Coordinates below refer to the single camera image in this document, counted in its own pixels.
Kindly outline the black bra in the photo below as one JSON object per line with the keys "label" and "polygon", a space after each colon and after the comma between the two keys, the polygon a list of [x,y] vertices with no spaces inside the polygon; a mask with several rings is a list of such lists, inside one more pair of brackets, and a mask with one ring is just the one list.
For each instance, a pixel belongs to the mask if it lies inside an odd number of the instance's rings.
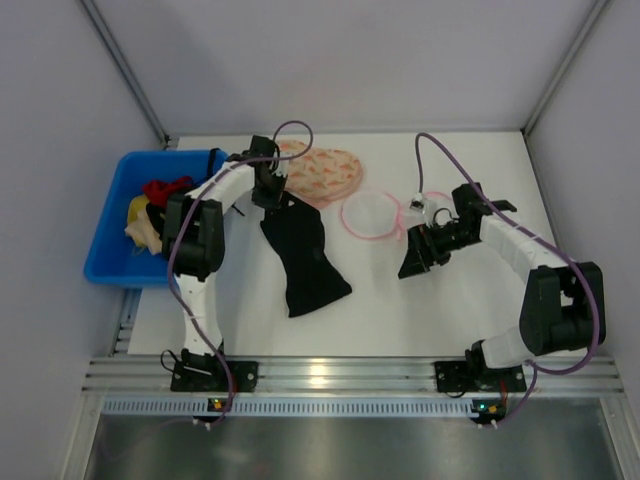
{"label": "black bra", "polygon": [[315,207],[286,192],[279,208],[265,212],[260,227],[285,271],[290,318],[315,312],[352,293],[325,253],[325,229]]}

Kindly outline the white mesh laundry bag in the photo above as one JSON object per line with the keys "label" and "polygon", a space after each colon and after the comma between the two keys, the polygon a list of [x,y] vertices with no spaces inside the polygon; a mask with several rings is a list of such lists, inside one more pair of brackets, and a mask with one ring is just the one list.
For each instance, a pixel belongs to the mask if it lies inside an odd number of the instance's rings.
{"label": "white mesh laundry bag", "polygon": [[409,228],[425,222],[422,211],[381,190],[361,190],[347,197],[339,218],[346,231],[361,240],[400,238]]}

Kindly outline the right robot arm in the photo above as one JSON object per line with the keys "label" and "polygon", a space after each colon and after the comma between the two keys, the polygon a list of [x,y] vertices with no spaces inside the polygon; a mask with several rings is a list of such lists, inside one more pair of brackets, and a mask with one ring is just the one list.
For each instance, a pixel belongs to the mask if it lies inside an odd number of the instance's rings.
{"label": "right robot arm", "polygon": [[576,262],[520,225],[506,200],[488,202],[479,184],[453,190],[450,218],[436,200],[416,195],[401,213],[408,246],[398,276],[406,279],[446,265],[454,252],[478,244],[493,249],[523,281],[517,324],[475,342],[465,353],[471,370],[520,366],[547,354],[585,350],[606,338],[604,278],[593,262]]}

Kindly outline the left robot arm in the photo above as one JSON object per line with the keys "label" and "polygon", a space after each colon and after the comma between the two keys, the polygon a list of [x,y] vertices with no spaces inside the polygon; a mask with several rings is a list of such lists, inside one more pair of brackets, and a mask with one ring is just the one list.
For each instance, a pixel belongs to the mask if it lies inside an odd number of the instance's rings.
{"label": "left robot arm", "polygon": [[215,281],[226,245],[224,216],[246,194],[259,208],[280,207],[288,166],[275,140],[254,136],[241,153],[209,152],[204,180],[167,200],[162,253],[168,260],[171,293],[182,307],[185,342],[182,361],[198,368],[223,358],[223,335],[216,319]]}

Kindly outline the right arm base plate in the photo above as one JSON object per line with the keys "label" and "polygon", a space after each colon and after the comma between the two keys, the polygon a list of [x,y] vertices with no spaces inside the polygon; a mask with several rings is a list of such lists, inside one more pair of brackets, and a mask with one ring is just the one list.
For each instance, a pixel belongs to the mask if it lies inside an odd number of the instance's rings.
{"label": "right arm base plate", "polygon": [[465,361],[434,363],[436,388],[459,398],[467,393],[524,393],[526,380],[521,366],[506,369],[473,370]]}

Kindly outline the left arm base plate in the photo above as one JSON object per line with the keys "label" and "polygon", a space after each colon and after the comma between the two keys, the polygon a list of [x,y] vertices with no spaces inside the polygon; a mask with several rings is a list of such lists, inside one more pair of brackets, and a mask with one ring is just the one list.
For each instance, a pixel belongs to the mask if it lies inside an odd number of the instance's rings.
{"label": "left arm base plate", "polygon": [[174,362],[170,390],[172,392],[253,392],[258,383],[259,363],[227,360],[227,367],[211,354],[194,354],[183,349]]}

